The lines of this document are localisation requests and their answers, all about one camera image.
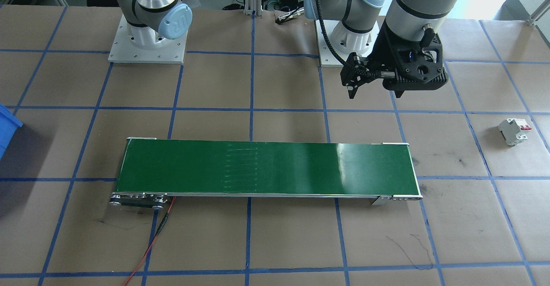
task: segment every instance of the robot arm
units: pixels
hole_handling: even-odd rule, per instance
[[[347,2],[345,10],[351,8],[349,12],[346,11],[348,17],[340,19],[333,10],[342,10],[340,0],[334,0],[334,3],[332,0],[310,0],[310,9],[316,10],[316,13],[306,12],[306,15],[322,21],[325,12],[320,10],[325,9],[328,18],[342,20],[342,26],[354,32],[353,29],[357,29],[351,23],[357,27],[357,18],[363,17],[374,24],[379,11],[379,8],[374,7],[376,4],[372,3],[373,0],[357,1],[372,7],[365,9],[368,12],[355,12],[352,8],[358,6],[353,2],[350,6]],[[346,61],[337,57],[344,66],[340,77],[342,85],[349,90],[349,98],[354,98],[361,85],[377,78],[383,78],[383,86],[387,90],[394,90],[397,98],[405,90],[435,90],[446,84],[448,77],[443,68],[443,48],[437,30],[455,2],[456,0],[393,0],[373,52],[367,57],[360,57],[360,52],[353,51]],[[332,37],[328,38],[325,31],[323,35],[325,40],[333,40]]]
[[[177,42],[175,39],[182,37],[187,32],[193,19],[191,8],[181,0],[117,1],[125,21],[128,23],[128,33],[125,36],[125,39],[128,39],[125,40],[128,42],[128,48],[125,51],[166,49],[171,46],[171,43]]]

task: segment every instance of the brown paper floor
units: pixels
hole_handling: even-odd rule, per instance
[[[547,285],[550,49],[522,22],[448,19],[452,81],[355,100],[303,18],[194,12],[184,67],[107,61],[120,10],[0,8],[0,284],[120,285],[162,213],[107,205],[125,138],[407,141],[425,199],[178,198],[132,285]],[[507,147],[497,126],[532,122]]]

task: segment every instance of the blue tape grid line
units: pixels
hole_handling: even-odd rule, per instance
[[[535,121],[535,118],[533,117],[533,115],[531,114],[530,110],[529,110],[529,107],[527,106],[527,103],[525,102],[523,96],[521,96],[520,92],[519,92],[519,89],[517,88],[517,85],[515,84],[514,82],[514,79],[512,78],[508,68],[506,67],[506,64],[504,61],[502,61],[502,57],[501,55],[498,53],[497,51],[497,47],[495,46],[495,44],[493,43],[493,41],[491,40],[491,38],[489,37],[489,33],[487,33],[487,30],[485,29],[485,26],[483,25],[483,22],[480,20],[480,25],[481,25],[481,29],[483,29],[483,32],[485,33],[485,36],[487,37],[487,39],[489,40],[489,43],[491,44],[491,46],[493,47],[493,50],[495,51],[495,53],[497,54],[497,57],[498,57],[498,60],[499,62],[501,63],[502,67],[504,68],[504,71],[506,72],[506,75],[508,76],[508,79],[510,80],[510,83],[512,84],[512,86],[514,87],[514,90],[516,91],[517,93],[517,96],[519,97],[520,101],[521,101],[521,104],[523,104],[525,110],[527,111],[527,114],[529,115],[529,118],[531,119],[531,121],[533,122],[534,126],[535,126],[535,129],[537,130],[538,132],[538,136],[540,136],[540,138],[542,139],[542,142],[544,143],[544,146],[546,146],[546,150],[550,153],[550,147],[548,146],[548,142],[546,141],[546,139],[544,139],[544,136],[542,135],[541,133],[541,130],[540,128],[538,127],[538,124],[537,122]]]
[[[546,146],[546,150],[548,150],[550,152],[550,149],[548,148],[548,143],[546,143],[546,140],[544,139],[544,137],[542,136],[542,133],[540,133],[540,130],[538,128],[538,126],[536,125],[536,122],[533,118],[533,116],[530,114],[529,112],[529,108],[527,106],[527,104],[525,103],[525,100],[523,99],[523,97],[521,96],[519,90],[517,89],[517,86],[515,85],[514,83],[514,80],[512,79],[510,73],[508,72],[508,69],[506,67],[506,65],[504,64],[504,62],[502,61],[502,58],[501,58],[501,55],[499,54],[498,50],[497,50],[497,47],[495,46],[495,44],[493,43],[493,40],[491,39],[491,37],[489,36],[489,33],[487,33],[487,30],[485,29],[485,26],[483,25],[483,22],[480,20],[479,21],[480,25],[481,25],[481,29],[483,29],[483,32],[485,33],[485,36],[487,37],[487,40],[489,41],[489,43],[491,44],[491,47],[493,47],[493,50],[495,51],[495,53],[497,54],[497,57],[499,59],[499,61],[501,62],[501,65],[502,67],[504,68],[505,72],[506,72],[506,75],[508,76],[508,79],[510,80],[512,86],[514,86],[514,89],[517,93],[517,96],[520,98],[521,100],[521,103],[523,103],[523,106],[525,108],[525,110],[529,113],[529,116],[531,118],[531,120],[533,121],[533,124],[535,124],[535,128],[537,129],[538,131],[538,135],[541,137],[542,141],[544,142],[544,145]],[[464,109],[464,104],[462,104],[462,100],[460,98],[460,95],[458,94],[458,90],[456,90],[456,86],[454,85],[453,83],[453,88],[455,88],[455,92],[456,92],[456,96],[458,97],[459,101],[460,101],[460,106],[462,107],[462,109]],[[531,272],[531,268],[529,267],[529,264],[527,262],[527,259],[525,257],[525,254],[523,252],[523,248],[521,247],[521,244],[519,243],[519,240],[517,239],[517,235],[515,233],[515,230],[514,230],[514,226],[512,225],[511,221],[510,221],[510,218],[508,216],[508,213],[506,211],[506,208],[504,206],[504,202],[502,201],[502,198],[501,198],[501,195],[498,191],[498,188],[497,188],[497,184],[495,183],[495,179],[493,178],[493,175],[491,174],[491,169],[489,169],[489,166],[487,164],[487,160],[485,159],[485,155],[483,154],[483,150],[481,149],[481,145],[477,139],[477,135],[475,134],[475,131],[474,131],[474,128],[470,122],[470,119],[468,117],[467,114],[464,114],[464,116],[466,117],[466,121],[468,122],[468,125],[470,126],[470,130],[472,132],[472,135],[474,136],[474,141],[476,142],[476,145],[477,145],[477,148],[479,149],[480,151],[480,154],[481,154],[481,157],[483,158],[483,164],[485,165],[485,169],[487,170],[487,174],[489,174],[489,177],[491,179],[491,184],[493,185],[493,188],[495,190],[495,195],[497,196],[497,200],[498,200],[498,203],[500,204],[501,206],[501,209],[502,209],[502,212],[504,214],[504,217],[506,219],[506,223],[510,229],[510,232],[511,232],[511,235],[512,237],[514,238],[514,242],[515,242],[515,245],[517,247],[517,251],[519,252],[520,256],[521,256],[521,260],[523,261],[524,265],[525,265],[525,270],[527,270],[527,274],[529,276],[529,280],[531,281],[531,284],[533,286],[536,286],[536,282],[535,282],[535,279],[533,278],[533,274]]]
[[[42,62],[44,61],[44,58],[46,56],[46,51],[49,49],[49,46],[52,44],[53,38],[55,37],[55,33],[57,32],[57,29],[59,29],[59,25],[61,25],[61,21],[63,20],[63,17],[65,16],[65,12],[67,12],[67,7],[65,6],[63,8],[63,11],[61,12],[61,16],[59,16],[59,20],[57,21],[57,24],[55,25],[55,28],[53,29],[52,35],[49,37],[48,43],[46,45],[46,48],[44,49],[40,60],[36,64],[36,68],[33,71],[33,75],[31,75],[31,78],[29,82],[27,83],[27,86],[25,87],[25,90],[23,90],[23,93],[21,94],[21,98],[19,98],[19,102],[17,102],[17,106],[15,107],[15,110],[13,111],[13,115],[17,114],[17,111],[19,111],[19,107],[21,106],[21,103],[23,102],[23,99],[25,98],[27,92],[29,91],[29,88],[31,84],[33,84],[33,80],[36,77],[36,73],[38,73],[38,70],[40,69],[40,66]]]
[[[318,67],[319,73],[319,84],[321,86],[321,99],[323,102],[323,115],[324,115],[324,130],[327,137],[327,143],[330,141],[330,130],[328,126],[328,115],[327,115],[327,102],[324,94],[324,82],[323,82],[323,72],[321,67]],[[342,216],[340,215],[340,202],[338,198],[334,198],[334,209],[336,211],[336,224],[338,225],[338,238],[340,239],[340,252],[342,253],[342,270],[344,271],[344,280],[346,286],[350,286],[349,282],[349,270],[348,270],[348,257],[345,250],[344,242],[344,230],[342,229]]]
[[[462,102],[462,98],[460,98],[460,94],[458,92],[458,89],[456,88],[456,85],[454,83],[454,80],[452,79],[452,74],[449,70],[449,68],[447,67],[446,63],[444,63],[444,66],[445,66],[445,69],[447,70],[448,72],[448,75],[449,75],[449,80],[452,84],[452,88],[454,89],[455,91],[455,94],[456,94],[456,97],[458,98],[458,102],[460,103],[460,107],[464,110],[464,103]],[[477,150],[479,151],[479,154],[481,155],[481,159],[483,160],[483,165],[485,166],[485,170],[487,171],[487,174],[489,175],[489,180],[491,181],[491,185],[493,186],[493,190],[495,190],[495,195],[497,197],[497,200],[498,200],[498,203],[499,205],[501,206],[501,210],[504,214],[504,217],[505,217],[505,220],[507,222],[507,225],[508,225],[508,228],[511,232],[511,235],[512,237],[514,238],[514,242],[515,242],[515,245],[516,245],[516,248],[517,248],[517,251],[518,253],[520,254],[520,257],[521,257],[521,260],[522,260],[522,263],[523,265],[525,266],[525,269],[527,270],[527,273],[528,273],[528,276],[529,276],[529,280],[531,281],[531,284],[533,286],[536,286],[536,283],[535,283],[535,279],[533,278],[533,275],[531,273],[531,269],[529,267],[529,264],[525,258],[525,255],[523,253],[523,249],[521,248],[521,245],[519,243],[519,240],[517,239],[517,235],[515,233],[515,230],[514,230],[514,227],[513,225],[511,224],[511,221],[510,221],[510,218],[508,217],[508,214],[506,212],[506,208],[504,206],[504,203],[502,202],[502,199],[501,199],[501,196],[500,196],[500,193],[498,191],[498,188],[497,188],[497,184],[495,184],[495,178],[493,178],[492,174],[491,174],[491,170],[489,169],[489,165],[487,164],[487,160],[485,158],[485,155],[483,154],[483,150],[481,149],[481,145],[480,145],[480,142],[477,138],[477,135],[475,133],[475,130],[474,130],[474,127],[470,121],[470,118],[468,116],[468,114],[466,113],[466,111],[464,111],[464,117],[466,119],[466,122],[468,123],[468,127],[470,129],[470,133],[472,134],[473,138],[474,138],[474,142],[476,143],[476,147],[477,147]]]
[[[393,92],[389,92],[389,97],[391,98],[391,104],[393,105],[393,110],[395,111],[395,119],[397,120],[397,126],[399,127],[399,132],[401,133],[401,141],[403,143],[407,142],[405,137],[405,132],[403,131],[403,125],[401,124],[401,118],[399,117],[399,111],[397,111],[397,104],[395,103],[395,97]],[[440,258],[437,256],[436,244],[434,242],[434,237],[432,235],[432,229],[430,228],[430,223],[428,222],[428,215],[426,214],[426,208],[424,207],[424,201],[420,200],[420,210],[422,211],[422,217],[424,218],[424,224],[426,225],[426,233],[428,234],[428,239],[430,241],[430,246],[432,247],[432,253],[434,255],[434,265],[433,267],[437,269],[437,274],[440,277],[441,286],[445,286],[445,280],[443,278],[443,272],[441,270]]]
[[[0,49],[0,52],[31,52],[31,53],[96,53],[96,54],[108,54],[110,51],[86,51],[79,49]],[[211,55],[251,55],[250,52],[224,52],[224,51],[186,51],[186,53],[199,53],[199,54],[211,54]],[[319,55],[309,53],[255,53],[255,55],[269,55],[279,57],[310,57],[319,58]],[[550,61],[493,61],[493,60],[469,60],[469,59],[445,59],[446,62],[471,62],[471,63],[507,63],[507,64],[519,64],[519,65],[550,65]]]
[[[328,128],[327,101],[324,95],[323,72],[321,71],[321,67],[317,67],[317,69],[319,73],[319,82],[321,85],[321,99],[323,102],[324,131],[327,134],[327,143],[330,143],[330,129]]]
[[[342,229],[342,217],[340,217],[340,203],[338,198],[334,198],[334,206],[336,207],[336,222],[338,223],[338,237],[340,237],[340,249],[342,251],[342,269],[344,270],[344,278],[346,286],[349,284],[349,268],[348,268],[348,257],[345,252],[345,242],[344,242],[344,231]]]
[[[69,188],[67,188],[67,194],[65,195],[65,200],[63,202],[63,206],[61,207],[61,213],[59,214],[59,219],[57,221],[57,225],[55,226],[55,231],[53,233],[52,242],[49,245],[49,250],[48,250],[46,260],[44,262],[44,266],[43,266],[43,269],[42,269],[42,273],[41,273],[41,276],[40,276],[40,279],[39,279],[39,282],[38,282],[39,286],[41,286],[43,284],[44,278],[46,277],[46,273],[47,273],[48,266],[49,266],[49,261],[52,258],[53,249],[55,247],[55,243],[57,242],[57,236],[59,235],[59,230],[61,229],[61,223],[63,222],[63,217],[65,216],[65,210],[67,209],[67,204],[69,202],[69,197],[70,197],[70,194],[73,190],[74,182],[75,182],[75,179],[76,179],[76,174],[78,172],[78,169],[80,168],[80,163],[82,161],[82,157],[84,156],[84,151],[86,149],[86,145],[88,144],[88,139],[90,138],[90,133],[92,131],[92,127],[94,126],[96,116],[98,115],[99,106],[100,106],[101,100],[103,98],[105,88],[107,86],[107,82],[109,80],[109,76],[110,76],[110,73],[111,73],[112,69],[113,69],[113,63],[111,62],[109,64],[107,74],[105,75],[105,81],[104,81],[104,84],[101,88],[101,92],[98,96],[98,102],[96,103],[96,109],[94,110],[94,113],[92,114],[92,118],[90,120],[90,125],[88,126],[88,130],[86,131],[86,136],[84,137],[84,141],[82,143],[82,147],[80,149],[80,153],[79,153],[78,159],[76,161],[76,166],[74,168],[73,177],[71,178],[71,181],[69,183]]]
[[[550,261],[529,262],[530,266],[549,266]],[[451,268],[485,268],[485,267],[519,267],[524,266],[521,261],[516,262],[478,262],[478,263],[448,263],[440,264],[443,269]],[[366,266],[366,267],[348,267],[348,271],[399,271],[399,270],[417,270],[430,269],[431,264],[417,264],[404,266]],[[245,274],[246,270],[166,270],[149,271],[148,276],[196,276],[196,275],[232,275]],[[344,272],[344,267],[324,267],[324,268],[256,268],[250,269],[250,274],[284,274],[284,273],[305,273],[305,272]],[[129,271],[106,271],[106,272],[50,272],[46,278],[66,278],[66,277],[125,277],[129,276]],[[39,278],[40,273],[33,274],[0,274],[0,278]],[[143,276],[143,272],[136,272],[135,276]]]
[[[32,109],[32,110],[94,110],[96,106],[71,106],[71,105],[5,105],[6,108]],[[344,112],[344,113],[395,113],[395,110],[385,109],[349,109],[349,108],[193,108],[170,106],[100,106],[100,110],[143,110],[143,111],[253,111],[253,112]],[[550,112],[521,112],[521,111],[440,111],[440,110],[397,110],[397,113],[412,114],[455,114],[464,115],[550,115]]]
[[[254,50],[256,39],[256,11],[252,12],[252,33],[250,41],[250,122],[249,122],[249,141],[254,137]],[[245,242],[245,272],[244,285],[250,284],[250,236],[252,227],[252,198],[248,197],[246,202],[246,242]]]
[[[176,84],[176,88],[175,88],[175,94],[174,94],[174,103],[173,103],[173,106],[172,106],[172,114],[171,114],[171,117],[170,117],[170,125],[168,127],[168,135],[167,135],[167,139],[171,139],[171,134],[172,134],[172,131],[174,129],[174,120],[175,120],[175,112],[176,112],[176,107],[177,107],[177,101],[179,99],[179,90],[180,90],[180,87],[181,87],[181,79],[183,78],[183,65],[181,65],[179,67],[179,75],[177,76],[177,84]],[[149,244],[151,244],[151,242],[153,242],[153,238],[155,237],[155,232],[156,232],[156,227],[157,227],[157,220],[159,219],[159,211],[158,210],[155,210],[155,212],[153,213],[153,221],[151,221],[151,232],[149,234]],[[147,284],[147,276],[148,276],[148,272],[149,272],[149,264],[151,263],[151,254],[153,254],[153,249],[155,247],[152,246],[149,253],[147,253],[147,257],[145,258],[145,265],[143,267],[143,271],[142,271],[142,278],[141,278],[141,286],[146,286]]]

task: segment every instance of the red wire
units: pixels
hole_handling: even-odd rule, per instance
[[[166,214],[170,213],[170,210],[172,208],[172,206],[174,205],[174,201],[175,201],[175,197],[172,197],[172,201],[171,201],[171,204],[170,204],[170,207],[168,208]],[[155,235],[153,237],[153,240],[151,240],[151,243],[149,244],[149,247],[147,248],[147,250],[145,251],[143,257],[141,258],[141,261],[139,262],[139,264],[137,265],[136,269],[134,270],[134,272],[132,272],[132,274],[130,274],[130,276],[128,277],[128,279],[126,279],[126,282],[124,282],[124,284],[122,286],[127,286],[128,283],[130,282],[130,280],[134,277],[134,275],[136,274],[137,270],[141,267],[141,265],[143,264],[143,262],[145,261],[145,258],[147,257],[147,254],[149,253],[149,251],[151,250],[151,248],[153,247],[153,244],[155,243],[155,241],[157,241],[157,237],[159,237],[159,235]]]

